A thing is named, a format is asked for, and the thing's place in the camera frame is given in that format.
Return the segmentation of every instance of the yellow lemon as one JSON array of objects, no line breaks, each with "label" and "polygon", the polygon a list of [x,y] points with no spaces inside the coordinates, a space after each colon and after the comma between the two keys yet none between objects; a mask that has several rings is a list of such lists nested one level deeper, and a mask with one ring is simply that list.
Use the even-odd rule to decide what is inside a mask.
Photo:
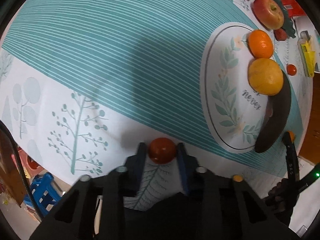
[{"label": "yellow lemon", "polygon": [[269,58],[258,58],[249,66],[250,86],[262,95],[274,96],[283,86],[283,74],[277,62]]}]

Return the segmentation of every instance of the blue stool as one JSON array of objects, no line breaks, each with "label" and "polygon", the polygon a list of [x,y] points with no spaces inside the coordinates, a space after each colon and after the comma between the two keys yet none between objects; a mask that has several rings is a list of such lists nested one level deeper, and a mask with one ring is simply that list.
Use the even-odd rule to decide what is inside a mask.
[{"label": "blue stool", "polygon": [[[44,216],[46,216],[49,213],[49,211],[46,209],[47,206],[50,204],[55,205],[61,199],[58,193],[51,186],[52,181],[53,176],[49,172],[47,172],[43,175],[42,178],[39,178],[39,175],[35,176],[30,185],[33,197]],[[26,205],[33,207],[28,194],[24,197],[23,201]]]}]

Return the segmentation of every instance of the red apple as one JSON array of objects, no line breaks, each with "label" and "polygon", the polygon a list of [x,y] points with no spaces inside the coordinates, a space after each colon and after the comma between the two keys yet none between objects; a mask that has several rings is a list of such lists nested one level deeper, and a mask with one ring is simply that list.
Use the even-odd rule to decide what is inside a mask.
[{"label": "red apple", "polygon": [[252,10],[257,19],[270,30],[280,29],[284,22],[281,8],[273,0],[255,0]]}]

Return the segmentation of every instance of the hand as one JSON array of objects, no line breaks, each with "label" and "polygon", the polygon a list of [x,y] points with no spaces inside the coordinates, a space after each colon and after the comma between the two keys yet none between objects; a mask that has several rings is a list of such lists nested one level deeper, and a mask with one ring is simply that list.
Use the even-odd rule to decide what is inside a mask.
[{"label": "hand", "polygon": [[275,201],[270,206],[272,212],[282,223],[287,226],[289,226],[291,215],[293,213],[293,207],[297,203],[299,196],[292,194],[284,199],[277,195],[283,190],[286,190],[289,184],[290,183],[288,179],[282,179],[281,182],[278,182],[277,185],[268,192],[268,196],[276,195]]},{"label": "hand", "polygon": [[[282,179],[281,182],[278,182],[277,185],[268,192],[268,196],[274,196],[279,194],[281,191],[287,189],[288,185],[289,185],[289,180]],[[280,196],[276,196],[274,205],[270,207],[272,207],[273,213],[283,212],[285,211],[285,208],[286,208],[285,200]]]}]

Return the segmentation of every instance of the tomato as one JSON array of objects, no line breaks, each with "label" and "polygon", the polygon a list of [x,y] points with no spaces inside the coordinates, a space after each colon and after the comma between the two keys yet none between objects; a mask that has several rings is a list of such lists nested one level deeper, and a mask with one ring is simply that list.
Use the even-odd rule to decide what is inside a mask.
[{"label": "tomato", "polygon": [[292,64],[287,65],[287,73],[290,76],[294,76],[297,73],[296,66]]},{"label": "tomato", "polygon": [[176,156],[176,145],[168,138],[154,139],[149,145],[149,157],[156,164],[166,164]]}]

